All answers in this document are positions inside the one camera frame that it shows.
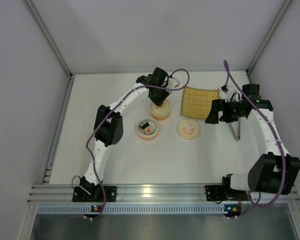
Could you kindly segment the lid with orange knob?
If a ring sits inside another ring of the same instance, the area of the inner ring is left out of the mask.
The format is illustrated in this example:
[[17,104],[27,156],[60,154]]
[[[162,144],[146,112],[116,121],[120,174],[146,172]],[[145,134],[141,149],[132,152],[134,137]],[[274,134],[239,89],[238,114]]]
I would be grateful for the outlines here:
[[161,106],[155,105],[153,102],[150,103],[150,111],[164,113],[166,111],[171,111],[171,104],[168,100],[165,100]]

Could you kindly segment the orange bowl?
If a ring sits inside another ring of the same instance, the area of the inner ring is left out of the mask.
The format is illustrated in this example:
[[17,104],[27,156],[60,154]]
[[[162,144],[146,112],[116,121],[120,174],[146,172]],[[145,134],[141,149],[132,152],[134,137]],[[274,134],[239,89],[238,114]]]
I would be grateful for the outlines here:
[[152,116],[152,118],[154,118],[157,121],[164,121],[166,120],[171,114],[171,111],[168,110],[166,112],[155,112],[155,111],[150,111],[150,115]]

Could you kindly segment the metal tongs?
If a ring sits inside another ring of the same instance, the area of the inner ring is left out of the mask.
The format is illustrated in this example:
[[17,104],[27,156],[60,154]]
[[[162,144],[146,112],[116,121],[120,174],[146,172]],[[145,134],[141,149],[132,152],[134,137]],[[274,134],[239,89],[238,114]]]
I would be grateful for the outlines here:
[[236,126],[234,127],[235,122],[228,123],[229,130],[236,142],[241,139],[241,119],[239,118],[236,122]]

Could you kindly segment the sushi roll dark centre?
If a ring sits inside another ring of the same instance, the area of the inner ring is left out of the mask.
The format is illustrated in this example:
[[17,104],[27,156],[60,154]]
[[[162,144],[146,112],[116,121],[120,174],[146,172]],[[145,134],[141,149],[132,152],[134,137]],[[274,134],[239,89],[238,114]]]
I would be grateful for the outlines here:
[[146,128],[149,128],[150,127],[150,124],[149,124],[149,122],[148,121],[144,121],[144,122],[142,122],[140,125],[139,125],[139,127],[141,128],[141,129],[146,129]]

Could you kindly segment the sushi roll orange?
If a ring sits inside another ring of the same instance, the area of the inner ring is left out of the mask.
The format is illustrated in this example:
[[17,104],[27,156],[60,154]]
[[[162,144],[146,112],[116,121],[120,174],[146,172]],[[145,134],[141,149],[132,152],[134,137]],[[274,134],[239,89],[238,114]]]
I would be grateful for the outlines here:
[[146,129],[144,129],[144,133],[149,136],[149,135],[152,135],[155,131],[151,128],[151,127],[148,127]]

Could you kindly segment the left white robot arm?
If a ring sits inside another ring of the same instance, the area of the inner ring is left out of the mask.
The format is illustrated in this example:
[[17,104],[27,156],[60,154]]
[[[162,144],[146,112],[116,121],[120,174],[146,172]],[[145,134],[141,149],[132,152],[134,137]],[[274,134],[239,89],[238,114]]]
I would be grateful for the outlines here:
[[132,88],[110,105],[100,105],[97,109],[93,133],[86,148],[91,154],[91,162],[86,173],[74,188],[73,202],[100,202],[104,191],[102,183],[111,146],[116,145],[124,135],[124,115],[142,98],[150,98],[157,106],[171,94],[172,76],[156,67],[153,73],[137,78]]

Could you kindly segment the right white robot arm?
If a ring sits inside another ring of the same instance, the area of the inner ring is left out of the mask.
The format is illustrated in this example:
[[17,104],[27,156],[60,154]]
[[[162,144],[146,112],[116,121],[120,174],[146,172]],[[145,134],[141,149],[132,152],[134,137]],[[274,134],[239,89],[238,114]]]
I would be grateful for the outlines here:
[[234,191],[288,195],[299,173],[300,159],[291,156],[285,148],[276,128],[271,102],[262,99],[258,84],[243,85],[243,94],[233,85],[224,85],[221,89],[225,98],[212,101],[205,123],[230,124],[246,118],[260,154],[249,172],[229,173],[222,180]]

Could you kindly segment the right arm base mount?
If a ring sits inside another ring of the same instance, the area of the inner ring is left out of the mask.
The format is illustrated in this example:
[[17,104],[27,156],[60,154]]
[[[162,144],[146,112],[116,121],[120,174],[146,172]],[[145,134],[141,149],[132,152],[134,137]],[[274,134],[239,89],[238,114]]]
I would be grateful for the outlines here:
[[245,191],[230,188],[231,175],[223,176],[221,184],[206,185],[204,187],[208,202],[220,204],[224,201],[248,201]]

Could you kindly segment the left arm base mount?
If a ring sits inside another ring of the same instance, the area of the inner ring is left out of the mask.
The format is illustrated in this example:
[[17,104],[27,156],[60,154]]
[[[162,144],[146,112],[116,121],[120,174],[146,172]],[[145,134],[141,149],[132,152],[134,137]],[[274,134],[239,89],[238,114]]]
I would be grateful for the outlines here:
[[117,187],[116,186],[104,186],[104,191],[100,184],[95,185],[90,183],[83,176],[80,178],[79,185],[74,187],[72,201],[73,202],[116,202]]

